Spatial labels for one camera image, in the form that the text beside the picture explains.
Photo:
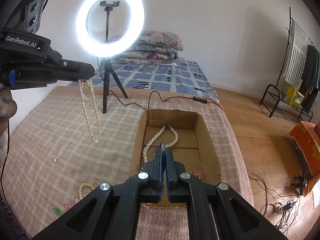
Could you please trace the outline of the gloved left hand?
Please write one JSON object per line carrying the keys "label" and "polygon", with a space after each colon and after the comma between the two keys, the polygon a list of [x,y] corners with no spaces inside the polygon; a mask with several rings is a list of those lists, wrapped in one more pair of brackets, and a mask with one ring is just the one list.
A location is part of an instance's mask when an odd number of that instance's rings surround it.
{"label": "gloved left hand", "polygon": [[17,103],[12,98],[9,87],[4,87],[1,83],[0,89],[0,133],[1,135],[7,130],[9,120],[17,112]]}

